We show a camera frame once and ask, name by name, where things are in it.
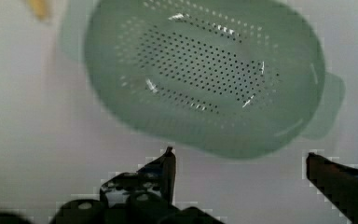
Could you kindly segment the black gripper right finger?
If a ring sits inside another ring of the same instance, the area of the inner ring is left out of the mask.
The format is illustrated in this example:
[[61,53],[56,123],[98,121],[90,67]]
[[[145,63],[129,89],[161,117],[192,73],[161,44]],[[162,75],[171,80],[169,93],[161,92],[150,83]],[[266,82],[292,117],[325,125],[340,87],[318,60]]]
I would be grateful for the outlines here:
[[358,169],[310,153],[306,177],[351,224],[358,224]]

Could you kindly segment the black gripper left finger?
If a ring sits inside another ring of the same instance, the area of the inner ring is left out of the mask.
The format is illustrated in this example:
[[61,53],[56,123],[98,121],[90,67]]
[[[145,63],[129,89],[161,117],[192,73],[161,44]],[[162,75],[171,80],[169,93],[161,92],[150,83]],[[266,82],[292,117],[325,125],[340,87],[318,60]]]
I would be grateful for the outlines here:
[[176,175],[176,157],[173,147],[141,167],[136,172],[125,172],[103,183],[99,190],[100,200],[108,207],[125,203],[138,192],[151,192],[171,203]]

